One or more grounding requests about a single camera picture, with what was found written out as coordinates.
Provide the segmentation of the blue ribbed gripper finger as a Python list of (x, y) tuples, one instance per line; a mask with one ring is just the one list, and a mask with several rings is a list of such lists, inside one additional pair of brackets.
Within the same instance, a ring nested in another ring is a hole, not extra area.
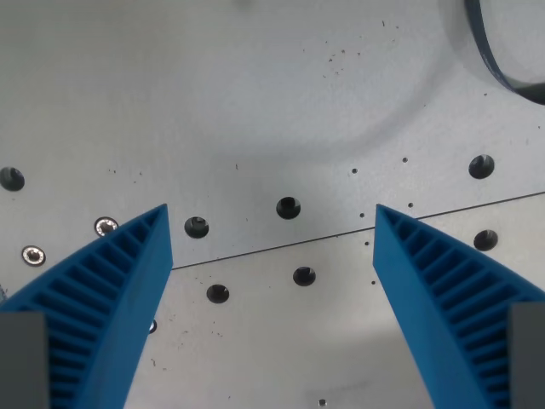
[(512, 407), (508, 310), (543, 301), (543, 290), (382, 204), (373, 266), (434, 406)]
[(173, 267), (166, 204), (85, 245), (10, 296), (44, 315), (53, 408), (122, 408)]

